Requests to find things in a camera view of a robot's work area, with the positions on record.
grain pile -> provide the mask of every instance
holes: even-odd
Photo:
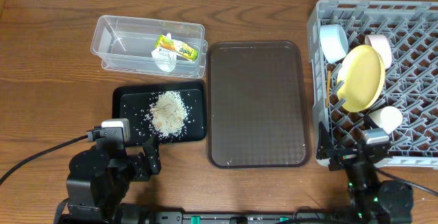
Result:
[[[151,120],[153,129],[160,137],[167,138],[181,135],[188,111],[179,92],[168,91],[158,96],[157,102],[151,104],[150,115],[145,117]]]

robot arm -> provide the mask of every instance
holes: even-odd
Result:
[[[365,123],[374,129],[362,131],[362,139],[353,148],[345,149],[333,146],[320,123],[317,159],[329,159],[330,171],[345,169],[352,218],[360,223],[410,223],[413,189],[395,180],[378,180],[374,163],[387,156],[390,138],[382,128],[375,128],[367,116]]]
[[[152,136],[142,144],[144,153],[127,155],[130,139],[127,119],[112,119],[88,131],[88,141],[96,145],[78,153],[70,161],[67,178],[69,214],[56,223],[153,223],[147,209],[121,205],[132,181],[147,182],[161,171],[158,141]]]

black tray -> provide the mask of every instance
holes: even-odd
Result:
[[[223,42],[208,55],[210,162],[222,169],[302,166],[310,158],[300,50]]]
[[[148,86],[123,86],[113,93],[112,117],[127,118],[131,128],[131,140],[127,146],[136,146],[147,140],[152,133],[149,131],[151,121],[144,120],[149,106],[155,103],[159,94],[166,91],[179,91],[184,105],[190,107],[188,120],[185,121],[187,133],[175,138],[159,138],[160,143],[190,142],[202,140],[207,133],[207,118],[205,111],[204,86],[200,82],[184,82],[174,84],[156,84]]]

gray dish rack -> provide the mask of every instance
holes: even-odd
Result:
[[[389,39],[393,60],[386,70],[383,91],[370,108],[349,113],[337,98],[340,62],[329,64],[319,42],[321,25],[340,24],[350,50],[364,44],[365,35]],[[403,122],[390,134],[388,158],[377,166],[420,166],[438,169],[438,3],[414,1],[320,0],[307,21],[309,59],[313,71],[312,107],[314,141],[318,124],[324,123],[336,147],[347,147],[360,138],[363,115],[392,105],[403,113]],[[329,105],[326,108],[327,71],[331,70]],[[318,160],[327,166],[328,160]]]

black cable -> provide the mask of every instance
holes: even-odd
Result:
[[[74,142],[77,142],[77,141],[80,141],[80,140],[83,140],[83,139],[86,139],[88,136],[87,135],[85,135],[85,136],[80,136],[80,137],[78,137],[78,138],[75,138],[75,139],[73,139],[73,140],[70,140],[70,141],[68,141],[68,142],[64,142],[64,143],[62,143],[62,144],[60,144],[60,145],[56,145],[56,146],[54,146],[54,147],[52,147],[52,148],[50,148],[50,149],[46,149],[45,151],[41,151],[40,153],[37,153],[37,154],[35,154],[35,155],[33,155],[33,156],[31,156],[31,157],[28,157],[27,159],[24,159],[23,161],[21,161],[20,163],[18,163],[17,165],[15,165],[13,168],[11,168],[7,173],[5,173],[5,175],[3,175],[3,177],[0,179],[0,186],[2,185],[2,183],[13,173],[13,172],[15,172],[15,170],[17,170],[17,169],[19,169],[22,165],[24,165],[24,164],[26,164],[26,163],[28,163],[28,162],[30,162],[30,161],[32,161],[33,159],[35,159],[35,158],[39,158],[40,156],[42,156],[42,155],[45,155],[45,154],[47,154],[47,153],[50,153],[50,152],[52,152],[52,151],[55,151],[55,150],[57,150],[57,149],[61,149],[62,147],[65,147],[65,146],[67,146],[67,145],[71,145],[71,144],[73,144]]]
[[[308,208],[311,211],[313,211],[313,214],[316,215],[316,218],[321,219],[320,216],[318,215],[318,213],[316,212],[316,210],[314,210],[313,208],[310,208],[309,206],[301,206],[299,207],[297,210],[295,210],[294,215],[292,216],[293,219],[296,219],[296,214],[298,214],[300,212],[300,210],[302,210],[303,208]]]
[[[295,224],[295,223],[323,223],[323,224],[357,224],[350,221],[336,221],[317,218],[289,219],[275,224]]]
[[[423,191],[425,191],[425,192],[427,192],[427,193],[430,193],[430,194],[432,194],[432,195],[438,197],[438,192],[436,192],[436,191],[434,191],[434,190],[432,190],[432,189],[429,189],[429,188],[427,188],[427,187],[420,186],[419,184],[416,184],[416,183],[413,183],[413,182],[407,181],[407,180],[405,180],[405,179],[402,179],[402,178],[396,177],[396,176],[394,176],[394,175],[392,175],[392,174],[390,174],[390,173],[387,173],[387,172],[385,172],[385,171],[382,171],[382,170],[376,168],[375,166],[374,166],[374,169],[375,169],[378,173],[380,173],[380,174],[382,174],[382,175],[384,175],[384,176],[386,176],[386,177],[388,177],[388,178],[391,178],[391,179],[397,180],[397,181],[399,181],[399,182],[405,183],[405,184],[407,184],[407,185],[410,185],[410,186],[415,187],[415,188],[417,188],[417,189],[423,190]]]

